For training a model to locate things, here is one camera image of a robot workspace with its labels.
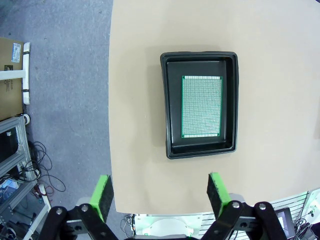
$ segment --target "sticker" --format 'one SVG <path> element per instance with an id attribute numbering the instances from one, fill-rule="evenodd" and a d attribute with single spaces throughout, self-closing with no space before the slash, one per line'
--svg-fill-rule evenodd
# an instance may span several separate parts
<path id="1" fill-rule="evenodd" d="M 11 62 L 20 63 L 21 44 L 13 43 Z"/>
<path id="2" fill-rule="evenodd" d="M 4 70 L 5 71 L 13 71 L 14 70 L 14 66 L 13 65 L 4 65 Z"/>
<path id="3" fill-rule="evenodd" d="M 4 70 L 5 71 L 12 71 L 14 69 L 13 65 L 4 65 Z M 6 79 L 3 81 L 6 88 L 5 91 L 6 92 L 10 92 L 10 90 L 14 89 L 14 85 L 13 85 L 13 81 L 12 79 Z"/>

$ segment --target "gray carpet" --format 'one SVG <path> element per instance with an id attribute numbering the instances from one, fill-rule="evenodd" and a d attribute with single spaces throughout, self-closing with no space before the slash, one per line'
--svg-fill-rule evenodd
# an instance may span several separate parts
<path id="1" fill-rule="evenodd" d="M 31 42 L 29 131 L 52 159 L 50 174 L 66 185 L 53 206 L 71 209 L 111 174 L 108 57 L 112 0 L 4 0 L 0 37 Z M 61 188 L 58 182 L 53 184 Z M 120 239 L 123 213 L 108 225 Z"/>

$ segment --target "screw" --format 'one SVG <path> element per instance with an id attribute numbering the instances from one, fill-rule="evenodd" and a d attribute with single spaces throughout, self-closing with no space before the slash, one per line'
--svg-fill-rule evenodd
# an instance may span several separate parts
<path id="1" fill-rule="evenodd" d="M 240 228 L 246 228 L 248 226 L 248 224 L 246 222 L 242 222 L 240 224 Z"/>
<path id="2" fill-rule="evenodd" d="M 83 206 L 81 207 L 81 210 L 82 210 L 83 212 L 88 211 L 88 206 L 87 206 L 87 205 L 83 205 Z"/>
<path id="3" fill-rule="evenodd" d="M 58 208 L 56 211 L 55 211 L 56 214 L 60 215 L 62 214 L 62 209 L 61 208 Z"/>
<path id="4" fill-rule="evenodd" d="M 261 210 L 265 210 L 265 209 L 266 209 L 266 205 L 265 205 L 264 203 L 260 203 L 260 204 L 259 204 L 259 208 L 260 208 Z"/>
<path id="5" fill-rule="evenodd" d="M 232 203 L 232 207 L 234 207 L 235 209 L 238 209 L 240 207 L 240 204 L 238 202 L 234 201 Z"/>

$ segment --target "tabletop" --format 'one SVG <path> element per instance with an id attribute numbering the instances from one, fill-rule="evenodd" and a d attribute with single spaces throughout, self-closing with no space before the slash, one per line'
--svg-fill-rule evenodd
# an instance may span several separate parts
<path id="1" fill-rule="evenodd" d="M 118 212 L 208 212 L 208 174 L 248 204 L 319 187 L 320 3 L 118 0 L 109 48 L 109 136 Z M 237 150 L 169 160 L 160 55 L 235 52 Z"/>

